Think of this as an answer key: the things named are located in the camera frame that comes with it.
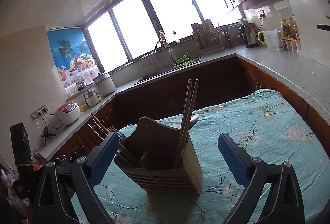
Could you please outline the silver metal fork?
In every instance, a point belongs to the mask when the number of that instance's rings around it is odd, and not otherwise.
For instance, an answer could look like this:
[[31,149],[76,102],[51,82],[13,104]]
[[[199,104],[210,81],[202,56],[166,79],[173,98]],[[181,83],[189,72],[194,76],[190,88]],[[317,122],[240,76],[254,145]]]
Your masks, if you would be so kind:
[[126,136],[122,132],[120,132],[118,129],[116,129],[115,127],[110,126],[108,129],[118,135],[119,143],[122,143],[123,140],[126,139]]

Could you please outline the brown wooden chopstick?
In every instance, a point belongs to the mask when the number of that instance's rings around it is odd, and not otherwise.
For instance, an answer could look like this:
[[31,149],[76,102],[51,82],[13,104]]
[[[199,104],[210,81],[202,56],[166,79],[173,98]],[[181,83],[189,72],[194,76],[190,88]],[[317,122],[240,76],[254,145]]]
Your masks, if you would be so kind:
[[189,105],[190,105],[190,100],[191,100],[191,92],[192,92],[192,80],[189,79],[188,83],[187,83],[184,111],[183,111],[183,115],[182,115],[180,135],[179,135],[179,139],[178,139],[178,147],[177,147],[177,152],[176,152],[176,159],[174,161],[174,168],[176,168],[178,166],[178,161],[179,161],[180,154],[181,154],[181,143],[182,143],[182,138],[183,138],[183,135],[184,135],[184,128],[185,128],[185,124],[186,124],[186,118],[187,118],[188,111],[189,111]]

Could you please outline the teal floral tablecloth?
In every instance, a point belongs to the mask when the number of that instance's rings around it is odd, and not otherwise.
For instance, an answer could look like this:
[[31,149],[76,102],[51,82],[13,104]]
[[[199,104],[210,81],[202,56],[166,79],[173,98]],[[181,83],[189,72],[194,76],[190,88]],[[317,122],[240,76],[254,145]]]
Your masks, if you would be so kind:
[[329,157],[279,92],[259,90],[180,116],[141,118],[70,172],[88,223],[327,223]]

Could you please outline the wooden utensil holder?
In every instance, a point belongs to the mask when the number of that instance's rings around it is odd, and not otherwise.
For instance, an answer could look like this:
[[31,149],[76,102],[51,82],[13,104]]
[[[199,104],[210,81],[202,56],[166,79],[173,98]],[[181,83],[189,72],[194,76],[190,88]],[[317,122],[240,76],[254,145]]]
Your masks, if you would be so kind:
[[134,132],[123,139],[136,166],[119,156],[115,164],[147,192],[193,192],[200,194],[202,171],[191,138],[179,146],[180,129],[142,117]]

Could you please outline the white pink rice cooker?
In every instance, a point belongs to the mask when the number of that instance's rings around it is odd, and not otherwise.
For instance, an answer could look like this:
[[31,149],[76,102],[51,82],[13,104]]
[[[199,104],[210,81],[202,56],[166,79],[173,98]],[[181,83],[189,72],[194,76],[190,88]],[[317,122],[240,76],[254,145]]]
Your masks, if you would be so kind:
[[63,126],[69,126],[79,118],[81,111],[76,102],[68,102],[59,107],[54,115]]

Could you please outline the small white electric pot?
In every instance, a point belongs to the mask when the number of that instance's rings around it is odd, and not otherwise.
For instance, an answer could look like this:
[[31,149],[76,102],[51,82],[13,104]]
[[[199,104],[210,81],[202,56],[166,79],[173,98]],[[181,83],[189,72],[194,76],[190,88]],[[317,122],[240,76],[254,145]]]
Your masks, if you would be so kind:
[[89,107],[93,107],[102,100],[103,96],[96,89],[86,89],[86,92],[83,94],[84,101]]

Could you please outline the large white rice cooker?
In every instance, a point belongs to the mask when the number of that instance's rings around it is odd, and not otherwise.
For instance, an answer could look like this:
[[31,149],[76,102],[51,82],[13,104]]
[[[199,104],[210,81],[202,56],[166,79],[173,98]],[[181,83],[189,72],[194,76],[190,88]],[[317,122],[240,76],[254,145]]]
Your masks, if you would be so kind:
[[108,96],[113,93],[116,89],[114,82],[109,73],[99,73],[98,76],[94,78],[94,84],[98,92],[103,96]]

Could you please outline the tropical fruit window poster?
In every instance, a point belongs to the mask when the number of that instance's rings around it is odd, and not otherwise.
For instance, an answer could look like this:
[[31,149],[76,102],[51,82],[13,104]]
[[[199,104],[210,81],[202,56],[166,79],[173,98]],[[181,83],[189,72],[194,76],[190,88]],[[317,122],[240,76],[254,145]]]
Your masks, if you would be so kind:
[[65,88],[83,81],[92,83],[99,74],[90,47],[81,28],[47,32],[51,53],[59,78]]

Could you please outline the green vegetables in basket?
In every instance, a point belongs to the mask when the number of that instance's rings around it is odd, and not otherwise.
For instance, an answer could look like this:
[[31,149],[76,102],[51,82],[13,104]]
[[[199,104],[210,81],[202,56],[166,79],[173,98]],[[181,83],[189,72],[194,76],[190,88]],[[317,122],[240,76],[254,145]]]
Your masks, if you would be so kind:
[[183,64],[183,63],[185,63],[187,61],[190,61],[190,60],[191,60],[191,56],[189,56],[189,54],[185,54],[181,58],[176,59],[173,62],[173,66],[178,66],[178,65]]

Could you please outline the chrome sink faucet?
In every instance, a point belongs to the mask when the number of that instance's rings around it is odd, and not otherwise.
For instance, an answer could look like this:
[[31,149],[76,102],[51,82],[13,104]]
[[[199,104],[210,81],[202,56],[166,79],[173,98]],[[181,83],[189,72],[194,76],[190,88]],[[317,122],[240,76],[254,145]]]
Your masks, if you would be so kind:
[[167,52],[170,55],[170,58],[172,60],[172,62],[176,61],[176,54],[174,52],[174,50],[172,49],[172,47],[170,46],[170,44],[166,41],[166,40],[159,40],[156,42],[155,47],[154,47],[154,53],[157,54],[158,53],[158,45],[162,44],[162,47],[160,48],[161,51],[167,50]]

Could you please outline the stainless electric kettle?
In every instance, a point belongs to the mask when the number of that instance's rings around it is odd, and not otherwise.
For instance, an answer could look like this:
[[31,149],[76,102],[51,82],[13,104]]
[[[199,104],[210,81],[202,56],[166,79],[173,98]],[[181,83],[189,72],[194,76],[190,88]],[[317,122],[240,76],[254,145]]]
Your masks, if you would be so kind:
[[246,45],[246,48],[258,47],[256,34],[249,24],[244,24],[238,29],[239,37]]

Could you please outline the wooden dish rack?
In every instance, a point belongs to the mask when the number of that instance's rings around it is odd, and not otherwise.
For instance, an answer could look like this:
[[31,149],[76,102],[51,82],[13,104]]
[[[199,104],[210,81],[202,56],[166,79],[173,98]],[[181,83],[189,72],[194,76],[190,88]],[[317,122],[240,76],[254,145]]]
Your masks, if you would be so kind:
[[191,24],[193,30],[193,39],[200,50],[205,54],[214,53],[225,49],[224,44],[214,28],[211,19],[206,19],[202,23]]

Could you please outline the translucent plastic jug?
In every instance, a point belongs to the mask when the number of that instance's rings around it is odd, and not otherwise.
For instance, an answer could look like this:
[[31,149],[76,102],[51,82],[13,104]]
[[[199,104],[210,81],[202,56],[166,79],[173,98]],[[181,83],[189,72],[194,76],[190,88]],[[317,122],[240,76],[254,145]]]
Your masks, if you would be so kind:
[[269,51],[280,50],[280,39],[276,29],[261,31],[258,33],[257,38],[261,44],[267,45]]

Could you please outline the yellow oil bottle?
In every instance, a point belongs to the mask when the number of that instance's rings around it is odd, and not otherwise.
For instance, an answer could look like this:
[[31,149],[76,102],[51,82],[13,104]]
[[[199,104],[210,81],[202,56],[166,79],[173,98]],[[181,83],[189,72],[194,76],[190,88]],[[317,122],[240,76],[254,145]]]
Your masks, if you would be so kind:
[[283,34],[283,37],[290,36],[290,27],[285,18],[281,19],[281,32]]

